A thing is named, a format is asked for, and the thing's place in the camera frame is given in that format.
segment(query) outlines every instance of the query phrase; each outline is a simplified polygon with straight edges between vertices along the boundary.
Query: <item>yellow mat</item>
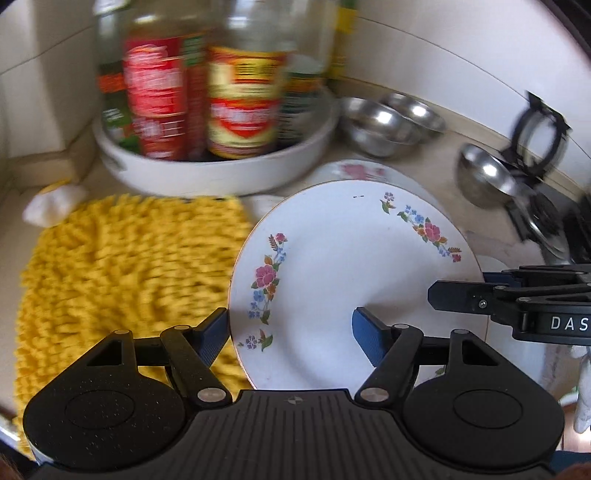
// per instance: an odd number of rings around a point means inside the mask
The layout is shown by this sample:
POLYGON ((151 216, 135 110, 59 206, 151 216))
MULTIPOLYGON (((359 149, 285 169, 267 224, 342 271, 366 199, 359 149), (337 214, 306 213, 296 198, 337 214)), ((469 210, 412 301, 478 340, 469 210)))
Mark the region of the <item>yellow mat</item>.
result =
MULTIPOLYGON (((22 274, 17 426, 28 401, 113 330, 158 336, 227 306, 234 262, 251 226, 238 199, 127 195, 81 205, 44 230, 22 274)), ((236 395, 250 388, 230 342, 212 366, 236 395)), ((142 373, 164 380, 158 369, 142 373)), ((21 450, 29 453, 26 442, 21 450)))

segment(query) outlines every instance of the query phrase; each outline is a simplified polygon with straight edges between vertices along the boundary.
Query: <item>metal pin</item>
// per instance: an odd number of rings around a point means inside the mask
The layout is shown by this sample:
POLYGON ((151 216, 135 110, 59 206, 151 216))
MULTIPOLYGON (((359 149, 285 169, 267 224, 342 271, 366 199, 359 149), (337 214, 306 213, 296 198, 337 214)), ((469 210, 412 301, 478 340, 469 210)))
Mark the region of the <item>metal pin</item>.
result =
POLYGON ((359 396, 365 401, 369 401, 371 403, 386 401, 389 397, 387 391, 378 387, 364 388, 359 396))
POLYGON ((226 392, 224 392, 221 388, 204 388, 203 390, 199 390, 197 393, 197 398, 207 403, 215 403, 226 398, 226 392))

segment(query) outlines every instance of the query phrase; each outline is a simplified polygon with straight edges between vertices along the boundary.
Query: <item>round tray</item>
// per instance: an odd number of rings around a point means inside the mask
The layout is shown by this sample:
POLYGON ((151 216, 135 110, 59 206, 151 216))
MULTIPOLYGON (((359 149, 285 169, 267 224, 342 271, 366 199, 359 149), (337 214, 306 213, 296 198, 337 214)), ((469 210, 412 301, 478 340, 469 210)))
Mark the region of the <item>round tray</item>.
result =
POLYGON ((107 169, 127 186, 158 196, 247 195, 284 185, 312 168, 327 147, 339 117, 338 104, 322 88, 302 142, 260 157, 204 162, 152 160, 113 143, 100 119, 93 130, 107 169))

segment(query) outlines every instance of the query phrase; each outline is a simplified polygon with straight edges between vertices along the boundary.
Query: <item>blue flower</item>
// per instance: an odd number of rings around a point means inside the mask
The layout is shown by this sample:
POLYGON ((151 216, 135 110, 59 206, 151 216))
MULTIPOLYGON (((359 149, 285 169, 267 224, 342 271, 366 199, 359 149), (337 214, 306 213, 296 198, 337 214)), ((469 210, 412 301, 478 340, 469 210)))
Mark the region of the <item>blue flower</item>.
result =
POLYGON ((249 350, 254 350, 256 348, 256 337, 254 335, 249 335, 246 337, 246 348, 249 350))

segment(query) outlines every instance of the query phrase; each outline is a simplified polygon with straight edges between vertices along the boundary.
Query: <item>stainless steel bowl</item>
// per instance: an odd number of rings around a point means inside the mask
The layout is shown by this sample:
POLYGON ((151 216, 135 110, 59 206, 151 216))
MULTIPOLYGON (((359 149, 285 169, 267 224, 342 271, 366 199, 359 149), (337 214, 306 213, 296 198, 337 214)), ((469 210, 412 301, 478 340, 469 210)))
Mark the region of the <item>stainless steel bowl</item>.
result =
POLYGON ((363 98, 341 99, 341 130, 354 146, 376 158, 402 156, 417 145, 417 126, 396 110, 363 98))
POLYGON ((494 208, 517 196, 519 185, 505 166, 486 150, 465 144, 457 162, 457 186, 480 208, 494 208))
POLYGON ((435 113, 430 106, 415 97, 403 93, 390 93, 382 99, 381 103, 388 105, 405 119, 416 124, 423 137, 422 141, 433 140, 446 129, 445 120, 441 115, 435 113))

